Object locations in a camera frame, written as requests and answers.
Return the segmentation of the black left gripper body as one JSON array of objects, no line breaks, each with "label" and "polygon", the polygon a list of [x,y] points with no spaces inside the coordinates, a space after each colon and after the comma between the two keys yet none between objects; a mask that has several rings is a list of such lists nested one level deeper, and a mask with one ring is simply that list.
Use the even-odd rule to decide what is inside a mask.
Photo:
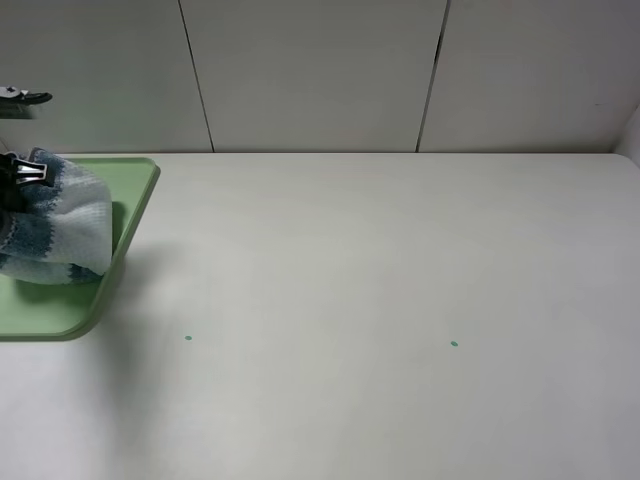
[{"label": "black left gripper body", "polygon": [[0,161],[0,204],[9,212],[23,212],[25,200],[18,185],[18,170],[13,160],[2,154]]}]

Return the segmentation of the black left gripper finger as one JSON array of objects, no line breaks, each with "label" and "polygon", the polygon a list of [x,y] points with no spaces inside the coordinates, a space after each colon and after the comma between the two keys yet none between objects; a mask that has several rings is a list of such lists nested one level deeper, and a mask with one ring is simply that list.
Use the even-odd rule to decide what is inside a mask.
[{"label": "black left gripper finger", "polygon": [[13,179],[16,186],[54,185],[54,173],[49,166],[26,160],[13,160]]}]

